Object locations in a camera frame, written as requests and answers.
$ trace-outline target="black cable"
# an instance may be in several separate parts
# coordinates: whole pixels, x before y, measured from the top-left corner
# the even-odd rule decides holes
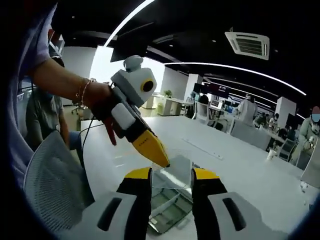
[[[86,130],[88,130],[88,129],[93,129],[93,128],[95,128],[95,127],[100,127],[100,126],[104,125],[104,123],[101,123],[101,124],[99,124],[99,125],[91,126],[92,121],[93,121],[93,119],[91,120],[91,122],[90,122],[90,124],[89,124],[89,127],[85,128],[85,129],[83,129],[83,130],[81,130],[81,131],[79,132],[78,138],[81,137],[81,134],[82,134],[84,131],[86,131]],[[88,132],[87,132],[87,134],[85,135],[84,140],[83,140],[82,153],[83,153],[83,147],[84,147],[84,145],[85,145],[85,141],[86,141]]]

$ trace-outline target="ceiling air conditioner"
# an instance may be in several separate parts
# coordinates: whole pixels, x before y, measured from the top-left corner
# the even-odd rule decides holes
[[[270,40],[267,36],[228,31],[224,34],[236,54],[269,60]]]

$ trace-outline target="black ceiling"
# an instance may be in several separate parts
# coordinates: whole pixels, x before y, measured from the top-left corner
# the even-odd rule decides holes
[[[62,0],[59,2],[52,27],[62,33],[67,46],[96,47],[106,42],[104,37],[92,36],[84,31],[111,34],[119,23],[142,3],[143,0]],[[211,79],[236,89],[254,93],[277,102],[284,96],[297,103],[299,113],[309,114],[309,108],[319,104],[319,77],[317,63],[317,8],[309,4],[286,4],[279,1],[245,3],[244,1],[209,0],[155,0],[138,13],[118,33],[141,28],[139,34],[150,37],[149,46],[182,62],[203,62],[236,66],[264,73],[289,83],[304,91],[306,96],[273,79],[241,70],[207,65],[168,65],[185,73],[202,76],[214,74]],[[270,38],[270,57],[263,60],[237,55],[232,50],[225,32],[261,34]],[[157,43],[170,36],[171,40]],[[171,62],[158,54],[147,51],[147,57],[163,63]],[[265,91],[245,85],[255,86]],[[235,94],[245,93],[236,90]],[[275,107],[258,98],[259,102]]]

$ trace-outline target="office desk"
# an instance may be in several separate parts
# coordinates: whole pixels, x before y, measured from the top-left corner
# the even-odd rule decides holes
[[[268,153],[229,134],[184,116],[146,117],[145,121],[168,148],[188,151],[187,157],[202,168],[216,172],[229,192],[237,192],[262,214],[263,222],[274,230],[291,232],[308,212],[319,190],[309,186],[300,190],[303,171],[277,157],[266,161]],[[89,121],[81,123],[81,129]],[[106,128],[90,129],[83,147],[84,165],[93,196],[115,191],[126,173],[150,166],[151,162],[135,152],[126,139],[109,140]],[[182,230],[175,226],[157,239],[197,239],[193,216]]]
[[[265,132],[265,133],[268,134],[271,138],[273,138],[273,139],[275,139],[275,140],[277,140],[277,141],[279,141],[279,142],[281,142],[281,143],[283,143],[283,144],[285,143],[285,140],[284,140],[283,138],[279,137],[277,134],[269,131],[268,129],[265,129],[265,128],[260,129],[260,128],[259,128],[259,130]]]
[[[161,112],[158,112],[161,116],[179,116],[181,113],[181,106],[186,105],[190,106],[194,103],[186,102],[181,99],[177,98],[169,98],[164,96],[155,96],[154,97],[155,102],[161,103],[163,105],[163,110]]]

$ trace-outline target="ceiling light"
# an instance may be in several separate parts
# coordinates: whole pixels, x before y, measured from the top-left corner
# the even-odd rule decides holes
[[[111,40],[114,38],[114,36],[124,27],[124,25],[127,24],[135,15],[137,15],[142,9],[144,9],[146,6],[154,2],[155,0],[145,0],[143,3],[141,3],[139,6],[137,6],[126,18],[119,24],[119,26],[116,27],[116,29],[111,33],[108,40],[103,45],[104,47],[108,46],[108,44],[111,42]]]
[[[274,101],[271,101],[271,100],[269,100],[269,99],[267,99],[267,98],[264,98],[264,97],[262,97],[262,96],[253,94],[253,93],[251,93],[251,92],[247,92],[247,91],[243,91],[243,90],[240,90],[240,89],[236,89],[236,88],[233,88],[233,87],[230,87],[230,86],[226,86],[226,85],[223,85],[223,84],[220,84],[220,83],[216,83],[216,82],[212,82],[212,83],[213,83],[213,84],[218,84],[218,85],[220,85],[220,86],[224,86],[224,87],[226,87],[226,88],[230,88],[230,89],[233,89],[233,90],[237,90],[237,91],[242,92],[242,93],[246,93],[246,94],[250,94],[250,95],[256,96],[256,97],[258,97],[258,98],[261,98],[261,99],[264,99],[264,100],[266,100],[266,101],[269,101],[269,102],[271,102],[271,103],[273,103],[273,104],[277,104],[277,103],[274,102]]]
[[[290,85],[289,83],[286,83],[285,81],[282,81],[278,78],[275,78],[273,76],[269,76],[267,74],[261,73],[261,72],[257,72],[257,71],[252,71],[249,69],[245,69],[245,68],[241,68],[241,67],[237,67],[237,66],[229,66],[229,65],[223,65],[223,64],[216,64],[216,63],[208,63],[208,62],[167,62],[164,63],[164,65],[176,65],[176,64],[193,64],[193,65],[209,65],[209,66],[216,66],[216,67],[223,67],[223,68],[230,68],[230,69],[237,69],[237,70],[242,70],[242,71],[246,71],[249,73],[253,73],[253,74],[258,74],[260,76],[269,78],[269,79],[273,79],[279,83],[282,83],[284,85],[287,85],[288,87],[298,91],[299,93],[303,94],[304,96],[306,96],[307,94],[303,91],[301,91],[300,89],[296,88],[295,86]]]
[[[257,89],[257,90],[260,90],[260,91],[263,91],[265,93],[268,93],[268,94],[271,94],[275,97],[278,97],[278,95],[272,93],[272,92],[269,92],[269,91],[266,91],[266,90],[263,90],[263,89],[260,89],[258,87],[255,87],[255,86],[251,86],[251,85],[248,85],[248,84],[245,84],[245,83],[241,83],[241,82],[237,82],[237,81],[231,81],[231,80],[226,80],[226,79],[223,79],[223,78],[218,78],[218,77],[213,77],[213,76],[207,76],[208,79],[216,79],[216,80],[220,80],[220,81],[223,81],[223,82],[229,82],[229,83],[233,83],[233,84],[239,84],[239,85],[243,85],[243,86],[247,86],[249,88],[253,88],[253,89]]]
[[[297,116],[299,116],[300,118],[302,118],[303,120],[305,120],[306,118],[305,117],[303,117],[303,116],[301,116],[300,114],[296,114]]]

